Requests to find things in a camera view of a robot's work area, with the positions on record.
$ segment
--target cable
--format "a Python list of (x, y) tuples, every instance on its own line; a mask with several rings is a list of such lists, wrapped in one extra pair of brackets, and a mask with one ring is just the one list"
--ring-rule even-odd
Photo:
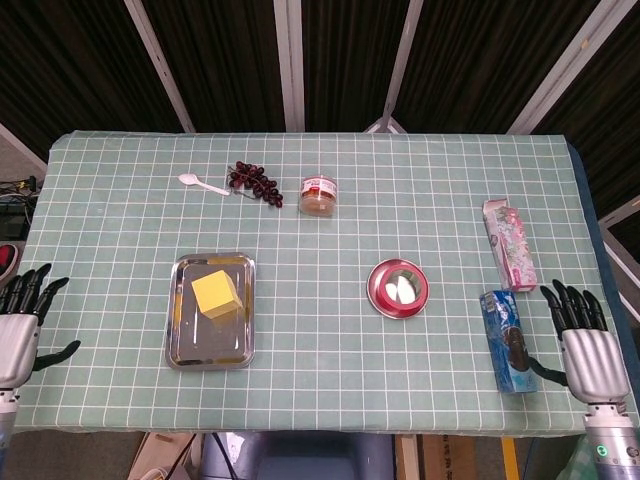
[(29, 209), (27, 209), (27, 204), (24, 204), (24, 219), (29, 224), (29, 228), (31, 228), (31, 220), (29, 220)]
[(22, 194), (22, 193), (17, 193), (17, 192), (12, 192), (12, 193), (3, 193), (2, 195), (0, 195), (0, 198), (2, 197), (19, 197), (19, 198), (24, 198), (27, 199), (29, 198), (28, 196)]
[(175, 472), (176, 468), (178, 468), (178, 464), (180, 463), (180, 459), (182, 457), (184, 457), (184, 454), (187, 453), (187, 450), (189, 450), (189, 447), (191, 446), (191, 444), (193, 443), (193, 440), (196, 438), (196, 434), (194, 433), (191, 436), (191, 440), (189, 440), (187, 442), (187, 444), (184, 446), (184, 448), (182, 449), (182, 451), (180, 452), (180, 455), (178, 455), (178, 458), (176, 458), (176, 461), (173, 462), (173, 465), (171, 466), (171, 470), (169, 470), (169, 473), (167, 473), (167, 476), (164, 480), (169, 480), (171, 478), (171, 476), (173, 475), (173, 472)]
[(222, 452), (222, 456), (224, 457), (224, 461), (227, 464), (227, 468), (229, 469), (229, 475), (231, 475), (231, 480), (239, 480), (240, 477), (236, 474), (236, 471), (233, 469), (233, 465), (231, 465), (231, 460), (229, 460), (229, 456), (227, 455), (227, 451), (224, 449), (224, 445), (222, 445), (222, 440), (216, 432), (211, 432), (211, 435), (215, 439), (220, 451)]
[(538, 437), (534, 437), (529, 444), (529, 451), (527, 452), (527, 460), (524, 462), (524, 470), (522, 471), (522, 480), (527, 480), (527, 470), (529, 469), (529, 461), (531, 460), (531, 456), (533, 454), (533, 450), (537, 451), (538, 449)]

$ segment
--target black curtain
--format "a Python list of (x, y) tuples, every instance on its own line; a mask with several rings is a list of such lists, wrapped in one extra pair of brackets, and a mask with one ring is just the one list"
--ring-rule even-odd
[(382, 114), (408, 0), (303, 0), (307, 131), (362, 132)]
[(535, 133), (562, 133), (578, 149), (599, 217), (640, 194), (640, 3)]
[(0, 2), (0, 122), (46, 161), (76, 129), (182, 128), (121, 1)]
[(505, 133), (597, 1), (425, 1), (393, 117), (409, 132)]
[(285, 130), (273, 1), (147, 0), (199, 132)]

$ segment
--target product packaging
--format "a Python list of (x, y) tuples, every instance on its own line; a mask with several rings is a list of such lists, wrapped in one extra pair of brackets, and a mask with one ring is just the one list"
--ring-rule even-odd
[(482, 213), (502, 288), (514, 292), (536, 288), (536, 270), (518, 210), (503, 198), (484, 202)]
[(529, 366), (514, 297), (508, 290), (494, 290), (480, 297), (491, 361), (499, 391), (535, 392), (536, 378)]

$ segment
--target grapes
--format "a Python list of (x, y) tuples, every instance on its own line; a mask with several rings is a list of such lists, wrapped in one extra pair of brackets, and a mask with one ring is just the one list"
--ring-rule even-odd
[(229, 187), (234, 190), (242, 187), (247, 190), (251, 189), (254, 198), (261, 198), (269, 205), (282, 208), (282, 194), (275, 188), (278, 182), (269, 180), (269, 177), (267, 177), (264, 172), (264, 167), (238, 161), (236, 162), (235, 169), (229, 167)]

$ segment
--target yellow cube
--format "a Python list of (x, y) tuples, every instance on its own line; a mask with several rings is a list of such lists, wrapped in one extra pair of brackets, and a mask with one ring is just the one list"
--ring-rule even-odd
[(231, 277), (223, 270), (191, 282), (198, 308), (203, 315), (214, 319), (242, 307)]

